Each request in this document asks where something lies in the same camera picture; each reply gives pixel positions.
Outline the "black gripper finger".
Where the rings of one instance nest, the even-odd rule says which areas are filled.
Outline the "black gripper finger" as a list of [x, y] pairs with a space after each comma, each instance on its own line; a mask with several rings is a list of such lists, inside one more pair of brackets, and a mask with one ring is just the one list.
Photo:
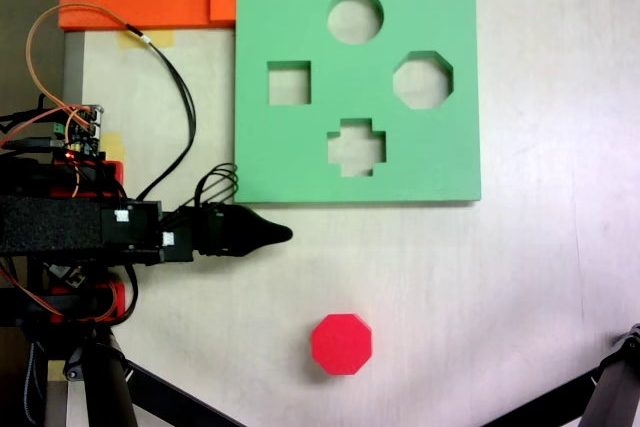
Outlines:
[[269, 245], [288, 242], [293, 231], [259, 216], [253, 210], [231, 206], [231, 255], [243, 257]]

